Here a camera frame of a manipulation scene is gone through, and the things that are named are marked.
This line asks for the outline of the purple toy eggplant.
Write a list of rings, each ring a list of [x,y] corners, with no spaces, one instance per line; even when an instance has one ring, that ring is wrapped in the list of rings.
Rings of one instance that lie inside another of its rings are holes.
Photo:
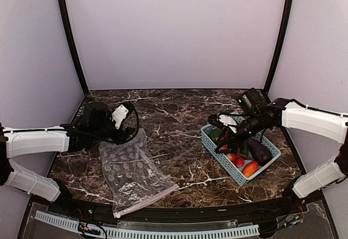
[[[260,166],[263,167],[272,160],[272,153],[265,145],[254,139],[250,139],[247,143],[252,158]]]

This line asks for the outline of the red lychee bunch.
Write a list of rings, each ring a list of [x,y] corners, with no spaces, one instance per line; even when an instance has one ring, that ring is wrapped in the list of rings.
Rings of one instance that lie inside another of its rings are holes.
[[[240,148],[230,150],[231,151],[229,153],[225,154],[229,161],[232,162],[237,168],[243,167],[245,164],[245,160],[242,158]]]

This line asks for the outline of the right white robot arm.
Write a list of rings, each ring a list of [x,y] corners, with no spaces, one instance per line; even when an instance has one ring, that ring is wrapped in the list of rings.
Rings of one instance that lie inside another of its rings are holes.
[[[237,98],[245,119],[233,121],[234,114],[220,112],[211,114],[208,122],[222,129],[225,138],[218,139],[216,152],[227,145],[236,150],[248,138],[257,133],[282,126],[307,131],[332,139],[341,145],[337,156],[330,158],[307,174],[292,181],[284,190],[277,208],[289,214],[299,204],[299,199],[332,183],[340,183],[347,178],[347,114],[325,111],[300,103],[296,99],[277,98],[269,101],[256,89],[251,88]]]

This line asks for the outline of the clear zip top bag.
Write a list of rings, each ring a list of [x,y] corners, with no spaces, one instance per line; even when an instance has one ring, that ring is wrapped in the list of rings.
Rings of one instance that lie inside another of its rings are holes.
[[[98,150],[104,178],[113,193],[116,219],[147,207],[179,188],[155,166],[142,128],[130,142],[121,145],[101,142]]]

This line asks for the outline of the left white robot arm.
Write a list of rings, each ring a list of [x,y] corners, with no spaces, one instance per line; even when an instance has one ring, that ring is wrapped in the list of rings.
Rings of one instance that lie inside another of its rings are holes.
[[[77,204],[66,185],[29,170],[14,161],[15,157],[44,152],[73,152],[98,142],[124,144],[131,141],[139,127],[123,123],[137,111],[119,105],[113,111],[102,105],[85,108],[73,124],[49,128],[14,129],[1,127],[1,185],[54,203],[65,215],[72,215]]]

